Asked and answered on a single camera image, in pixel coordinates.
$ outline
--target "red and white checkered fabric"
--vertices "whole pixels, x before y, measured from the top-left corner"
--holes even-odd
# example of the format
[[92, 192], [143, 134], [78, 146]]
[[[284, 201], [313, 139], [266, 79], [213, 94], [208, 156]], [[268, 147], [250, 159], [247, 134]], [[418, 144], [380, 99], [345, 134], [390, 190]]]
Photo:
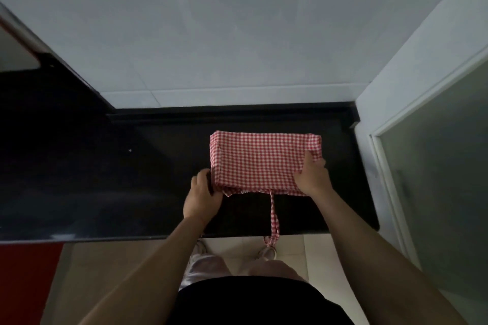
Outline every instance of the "red and white checkered fabric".
[[314, 161], [322, 157], [322, 140], [314, 134], [254, 134], [216, 131], [210, 136], [212, 182], [226, 196], [259, 192], [271, 195], [269, 247], [280, 236], [274, 194], [300, 195], [293, 174], [303, 168], [308, 150]]

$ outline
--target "light-colored pants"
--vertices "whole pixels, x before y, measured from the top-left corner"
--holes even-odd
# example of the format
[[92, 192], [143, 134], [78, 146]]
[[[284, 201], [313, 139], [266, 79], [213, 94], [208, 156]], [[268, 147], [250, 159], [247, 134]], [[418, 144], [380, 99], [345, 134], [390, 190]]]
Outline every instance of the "light-colored pants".
[[[305, 281], [297, 272], [283, 261], [267, 261], [264, 258], [244, 264], [239, 275], [275, 276], [279, 278]], [[213, 254], [194, 254], [190, 258], [180, 290], [190, 284], [213, 278], [232, 276], [229, 268], [220, 256]]]

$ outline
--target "person's right arm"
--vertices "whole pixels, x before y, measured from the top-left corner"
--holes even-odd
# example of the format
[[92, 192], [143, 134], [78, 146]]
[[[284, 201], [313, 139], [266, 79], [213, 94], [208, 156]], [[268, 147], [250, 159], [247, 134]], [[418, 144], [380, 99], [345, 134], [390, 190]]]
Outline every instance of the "person's right arm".
[[313, 162], [306, 152], [295, 181], [326, 220], [344, 273], [369, 322], [467, 324], [420, 270], [340, 198], [324, 165], [324, 160]]

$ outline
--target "forearm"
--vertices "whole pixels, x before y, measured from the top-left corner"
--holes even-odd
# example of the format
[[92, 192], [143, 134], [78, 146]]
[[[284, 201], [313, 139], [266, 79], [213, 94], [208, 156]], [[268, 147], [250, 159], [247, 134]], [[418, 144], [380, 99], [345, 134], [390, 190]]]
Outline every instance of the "forearm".
[[465, 324], [424, 274], [336, 193], [314, 198], [354, 294], [372, 324]]
[[162, 246], [107, 294], [81, 325], [164, 323], [203, 229], [198, 218], [183, 219]]

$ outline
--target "person's left arm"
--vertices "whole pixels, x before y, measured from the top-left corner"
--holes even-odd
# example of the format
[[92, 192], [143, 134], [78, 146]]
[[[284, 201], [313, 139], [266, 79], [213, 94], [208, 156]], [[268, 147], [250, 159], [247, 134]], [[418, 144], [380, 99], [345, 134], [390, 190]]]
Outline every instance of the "person's left arm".
[[168, 318], [193, 247], [218, 212], [222, 193], [210, 195], [203, 169], [191, 180], [183, 220], [162, 246], [108, 293], [80, 325], [161, 325]]

